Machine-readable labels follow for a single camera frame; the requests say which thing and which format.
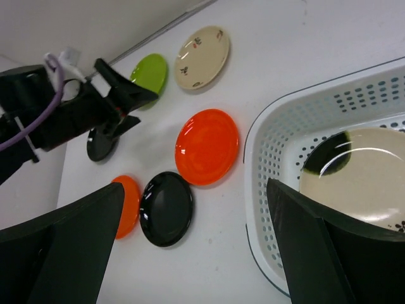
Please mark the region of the beige plate with black blot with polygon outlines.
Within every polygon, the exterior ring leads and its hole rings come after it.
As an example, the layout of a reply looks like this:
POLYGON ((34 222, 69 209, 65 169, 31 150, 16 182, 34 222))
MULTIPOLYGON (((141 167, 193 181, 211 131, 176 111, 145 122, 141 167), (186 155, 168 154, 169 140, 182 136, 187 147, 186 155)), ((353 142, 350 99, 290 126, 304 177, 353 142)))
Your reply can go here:
POLYGON ((404 232, 404 133, 368 127, 328 137, 304 162, 299 192, 355 219, 404 232))

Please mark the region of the beige plate with characters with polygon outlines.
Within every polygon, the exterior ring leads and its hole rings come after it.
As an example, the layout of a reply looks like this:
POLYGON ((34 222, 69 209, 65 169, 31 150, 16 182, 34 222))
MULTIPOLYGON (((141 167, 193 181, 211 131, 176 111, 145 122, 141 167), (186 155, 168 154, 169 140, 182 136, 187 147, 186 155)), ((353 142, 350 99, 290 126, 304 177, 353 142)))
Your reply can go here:
POLYGON ((197 90, 208 85, 221 72, 230 53, 230 36, 215 25, 195 31, 180 48, 174 62, 177 85, 197 90))

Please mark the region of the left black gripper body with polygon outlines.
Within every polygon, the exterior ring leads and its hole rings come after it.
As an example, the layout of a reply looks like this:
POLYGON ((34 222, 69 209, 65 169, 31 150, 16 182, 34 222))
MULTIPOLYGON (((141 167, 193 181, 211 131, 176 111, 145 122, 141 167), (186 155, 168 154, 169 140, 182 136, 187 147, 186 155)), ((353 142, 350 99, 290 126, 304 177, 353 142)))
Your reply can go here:
POLYGON ((71 101, 60 103, 31 133, 35 148, 50 151, 95 129, 106 139, 115 140, 123 127, 123 85, 114 82, 106 97, 87 82, 71 101))

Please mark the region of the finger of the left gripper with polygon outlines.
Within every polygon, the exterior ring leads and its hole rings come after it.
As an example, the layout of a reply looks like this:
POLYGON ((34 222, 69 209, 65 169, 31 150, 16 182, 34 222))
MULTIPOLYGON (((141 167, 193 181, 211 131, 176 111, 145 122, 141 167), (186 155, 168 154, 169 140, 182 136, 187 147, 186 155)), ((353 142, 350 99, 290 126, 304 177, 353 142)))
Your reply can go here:
POLYGON ((101 127, 101 134, 108 139, 116 139, 139 123, 141 120, 131 115, 121 117, 118 120, 108 120, 101 127))
POLYGON ((110 101, 114 108, 130 113, 158 99, 158 94, 129 81, 102 58, 95 61, 94 68, 110 85, 105 99, 110 101))

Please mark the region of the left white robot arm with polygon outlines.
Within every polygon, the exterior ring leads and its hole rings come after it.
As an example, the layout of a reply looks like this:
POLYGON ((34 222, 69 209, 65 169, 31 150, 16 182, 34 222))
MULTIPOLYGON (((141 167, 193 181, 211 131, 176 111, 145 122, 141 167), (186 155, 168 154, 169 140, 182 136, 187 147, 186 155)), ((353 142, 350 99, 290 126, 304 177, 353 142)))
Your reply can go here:
POLYGON ((107 96, 84 77, 65 101, 66 65, 50 53, 44 61, 1 72, 1 182, 25 162, 39 162, 37 149, 51 151, 84 133, 90 160, 104 160, 120 136, 140 123, 130 112, 158 99, 98 58, 94 67, 110 86, 107 96))

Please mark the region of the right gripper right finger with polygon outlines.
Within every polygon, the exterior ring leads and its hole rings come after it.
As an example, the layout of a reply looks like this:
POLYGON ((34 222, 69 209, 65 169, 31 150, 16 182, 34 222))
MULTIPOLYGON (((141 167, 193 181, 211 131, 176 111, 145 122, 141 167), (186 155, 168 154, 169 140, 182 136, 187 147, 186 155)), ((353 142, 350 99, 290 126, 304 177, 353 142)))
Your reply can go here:
POLYGON ((404 303, 404 233, 367 224, 270 179, 292 303, 404 303))

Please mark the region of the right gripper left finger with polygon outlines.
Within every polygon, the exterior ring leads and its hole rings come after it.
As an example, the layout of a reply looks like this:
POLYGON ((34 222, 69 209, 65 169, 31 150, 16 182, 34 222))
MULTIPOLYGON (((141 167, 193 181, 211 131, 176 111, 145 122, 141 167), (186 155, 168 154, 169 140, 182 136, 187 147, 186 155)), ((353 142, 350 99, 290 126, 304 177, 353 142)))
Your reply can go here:
POLYGON ((123 202, 112 183, 1 230, 1 303, 95 303, 123 202))

